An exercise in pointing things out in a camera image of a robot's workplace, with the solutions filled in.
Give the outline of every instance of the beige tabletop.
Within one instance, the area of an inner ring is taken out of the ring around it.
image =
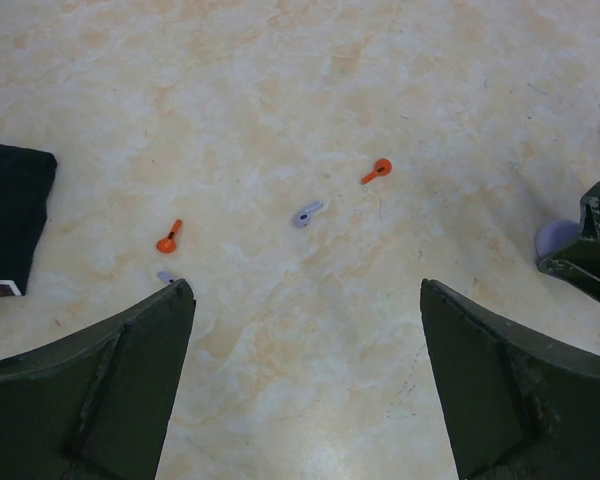
[[[159,480],[457,478],[420,282],[600,354],[533,248],[600,181],[599,102],[600,0],[1,0],[0,143],[59,168],[0,359],[168,270],[199,303]]]

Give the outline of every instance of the black fabric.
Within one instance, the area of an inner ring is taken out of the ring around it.
[[[0,280],[13,280],[23,295],[56,166],[50,153],[0,145]]]

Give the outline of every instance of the small plastic object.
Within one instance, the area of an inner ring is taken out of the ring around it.
[[[554,220],[542,227],[536,235],[536,253],[543,258],[565,243],[573,240],[580,232],[580,224],[571,220]]]
[[[391,162],[389,160],[387,160],[386,158],[381,158],[376,162],[373,172],[371,172],[369,175],[362,179],[362,184],[365,185],[378,176],[384,177],[386,175],[389,175],[391,173],[392,168],[393,165],[391,165]]]
[[[175,282],[176,280],[178,280],[178,278],[172,274],[170,274],[169,272],[166,272],[164,270],[158,272],[158,278],[160,280],[162,280],[164,283],[166,283],[167,285]]]
[[[182,220],[176,220],[176,222],[173,224],[173,227],[171,227],[169,235],[167,235],[162,240],[159,240],[158,243],[156,243],[156,248],[158,249],[158,251],[162,253],[171,253],[175,251],[176,248],[178,248],[178,245],[176,245],[175,236],[176,233],[178,233],[178,230],[180,230],[181,226]]]
[[[304,228],[311,223],[311,216],[322,208],[322,202],[313,202],[311,205],[307,205],[301,208],[298,213],[293,216],[293,224],[296,228]]]

